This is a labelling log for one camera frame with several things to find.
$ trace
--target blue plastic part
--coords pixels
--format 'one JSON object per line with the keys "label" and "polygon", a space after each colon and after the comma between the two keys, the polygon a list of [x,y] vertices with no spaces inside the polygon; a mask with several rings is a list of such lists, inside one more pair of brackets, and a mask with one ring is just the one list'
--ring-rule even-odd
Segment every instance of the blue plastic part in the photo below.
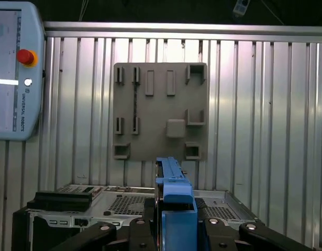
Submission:
{"label": "blue plastic part", "polygon": [[173,157],[157,158],[162,163],[163,178],[156,178],[156,184],[163,184],[164,203],[191,204],[194,201],[191,183]]}
{"label": "blue plastic part", "polygon": [[163,185],[163,203],[191,204],[192,210],[162,211],[162,250],[197,251],[198,210],[190,181],[182,174],[178,162],[172,158],[157,158],[162,164],[163,177],[156,183]]}
{"label": "blue plastic part", "polygon": [[[0,2],[0,10],[17,11],[21,14],[19,48],[34,51],[38,63],[34,67],[25,67],[16,63],[18,80],[17,99],[15,102],[16,119],[13,130],[0,131],[0,140],[28,139],[33,133],[38,122],[41,109],[42,80],[43,80],[43,50],[45,43],[45,31],[35,5],[29,2]],[[27,87],[25,79],[30,78],[32,85]]]}

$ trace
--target ventilation grille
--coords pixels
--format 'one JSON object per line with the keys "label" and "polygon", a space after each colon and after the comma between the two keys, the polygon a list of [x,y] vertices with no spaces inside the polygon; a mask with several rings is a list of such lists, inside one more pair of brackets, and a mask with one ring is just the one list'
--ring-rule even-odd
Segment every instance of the ventilation grille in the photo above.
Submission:
{"label": "ventilation grille", "polygon": [[220,218],[224,220],[238,219],[238,217],[234,215],[234,213],[232,213],[228,208],[225,207],[207,207],[203,210],[207,218]]}
{"label": "ventilation grille", "polygon": [[113,211],[114,214],[142,215],[146,198],[144,196],[117,197],[108,210]]}

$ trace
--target corrugated metal wall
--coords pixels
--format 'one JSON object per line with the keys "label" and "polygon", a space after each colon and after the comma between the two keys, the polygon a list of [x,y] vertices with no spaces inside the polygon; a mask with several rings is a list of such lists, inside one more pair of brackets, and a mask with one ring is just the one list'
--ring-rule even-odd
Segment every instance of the corrugated metal wall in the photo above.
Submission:
{"label": "corrugated metal wall", "polygon": [[38,189],[153,186],[152,162],[111,158],[117,62],[207,63],[208,159],[182,162],[194,187],[230,190],[274,230],[322,246],[322,43],[64,29],[48,35],[39,132],[24,143],[0,141],[0,250],[10,250],[12,213]]}

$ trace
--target cable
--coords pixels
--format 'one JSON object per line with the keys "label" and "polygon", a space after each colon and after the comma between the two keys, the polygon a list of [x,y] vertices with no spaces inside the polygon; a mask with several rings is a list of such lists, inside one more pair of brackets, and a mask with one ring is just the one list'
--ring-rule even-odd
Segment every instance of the cable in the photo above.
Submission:
{"label": "cable", "polygon": [[271,8],[269,8],[269,6],[265,3],[265,1],[261,0],[261,2],[282,25],[285,25],[285,23],[271,10]]}
{"label": "cable", "polygon": [[80,15],[79,15],[79,22],[81,22],[83,20],[83,17],[85,15],[85,12],[86,12],[86,9],[87,9],[87,6],[88,6],[88,0],[83,0],[83,3],[82,3],[82,8],[81,8],[81,12],[80,12]]}

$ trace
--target screw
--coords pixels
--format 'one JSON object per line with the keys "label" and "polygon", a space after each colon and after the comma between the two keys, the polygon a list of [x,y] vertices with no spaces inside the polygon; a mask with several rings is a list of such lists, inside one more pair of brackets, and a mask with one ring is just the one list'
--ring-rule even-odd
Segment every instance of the screw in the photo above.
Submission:
{"label": "screw", "polygon": [[227,247],[227,244],[226,243],[219,243],[219,247],[226,248]]}
{"label": "screw", "polygon": [[25,86],[31,86],[32,85],[32,80],[30,78],[25,79],[24,84]]}
{"label": "screw", "polygon": [[246,226],[246,228],[248,228],[249,230],[255,230],[255,229],[256,229],[256,226],[255,226],[255,225],[253,225],[253,224],[248,224],[248,225]]}
{"label": "screw", "polygon": [[109,226],[102,226],[100,229],[103,231],[107,231],[107,230],[109,230]]}
{"label": "screw", "polygon": [[219,221],[217,219],[209,219],[209,222],[211,224],[217,224],[217,223],[219,223]]}

